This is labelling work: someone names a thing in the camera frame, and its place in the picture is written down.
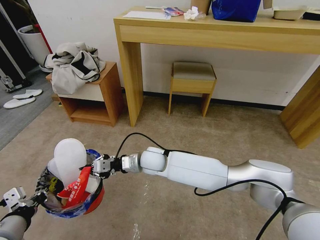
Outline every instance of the beige carpet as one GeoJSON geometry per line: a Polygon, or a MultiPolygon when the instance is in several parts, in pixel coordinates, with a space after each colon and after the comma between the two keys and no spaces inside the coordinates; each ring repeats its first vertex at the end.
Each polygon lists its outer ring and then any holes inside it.
{"type": "MultiPolygon", "coordinates": [[[[320,206],[320,140],[299,150],[278,111],[210,105],[202,118],[198,105],[174,103],[168,117],[167,104],[165,99],[146,97],[135,128],[129,126],[127,110],[112,128],[71,123],[64,110],[52,103],[0,152],[0,192],[21,185],[32,194],[55,145],[64,138],[77,138],[86,148],[111,155],[127,134],[137,131],[164,147],[214,157],[228,165],[248,159],[284,164],[295,171],[296,192],[320,206]]],[[[121,153],[153,146],[141,136],[131,138],[121,153]]],[[[25,239],[255,239],[272,214],[258,206],[248,190],[200,198],[192,187],[143,173],[118,173],[104,185],[101,205],[86,216],[54,218],[39,208],[25,239]]],[[[278,216],[262,239],[286,239],[281,220],[278,216]]]]}

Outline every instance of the red packaging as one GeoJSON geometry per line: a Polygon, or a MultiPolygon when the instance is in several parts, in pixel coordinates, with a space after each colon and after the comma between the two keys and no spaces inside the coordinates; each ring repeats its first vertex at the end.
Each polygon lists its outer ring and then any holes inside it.
{"type": "Polygon", "coordinates": [[[84,202],[89,196],[89,193],[85,192],[88,178],[90,175],[91,167],[84,167],[81,170],[80,176],[77,181],[69,184],[64,190],[57,194],[60,198],[67,198],[68,202],[63,208],[72,207],[80,202],[84,202]]]}

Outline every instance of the tissue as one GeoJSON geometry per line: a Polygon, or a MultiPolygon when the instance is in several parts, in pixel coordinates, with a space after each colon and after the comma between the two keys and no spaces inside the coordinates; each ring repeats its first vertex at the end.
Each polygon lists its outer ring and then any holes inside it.
{"type": "Polygon", "coordinates": [[[192,6],[187,12],[183,14],[185,20],[195,20],[195,18],[199,15],[198,8],[192,6]]]}

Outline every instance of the gray floor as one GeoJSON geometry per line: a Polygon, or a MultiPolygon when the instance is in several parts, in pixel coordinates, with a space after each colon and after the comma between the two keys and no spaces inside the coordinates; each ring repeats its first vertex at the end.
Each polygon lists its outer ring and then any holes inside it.
{"type": "Polygon", "coordinates": [[[51,84],[45,79],[47,74],[36,67],[26,75],[27,79],[32,82],[32,86],[12,93],[6,93],[0,89],[0,150],[52,102],[50,96],[53,91],[51,84]],[[13,95],[23,94],[26,89],[42,89],[43,93],[37,96],[34,102],[27,105],[14,109],[3,108],[3,104],[11,100],[13,95]]]}

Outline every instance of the wooden stool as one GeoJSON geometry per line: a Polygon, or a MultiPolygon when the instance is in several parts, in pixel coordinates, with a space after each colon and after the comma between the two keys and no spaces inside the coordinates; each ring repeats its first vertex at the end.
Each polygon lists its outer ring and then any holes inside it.
{"type": "Polygon", "coordinates": [[[205,117],[217,77],[209,63],[175,62],[172,64],[168,115],[172,92],[202,93],[202,116],[205,117]]]}
{"type": "MultiPolygon", "coordinates": [[[[52,74],[46,79],[51,81],[52,74]]],[[[117,63],[106,62],[98,80],[87,82],[74,94],[58,96],[71,122],[114,126],[124,106],[117,63]]]]}

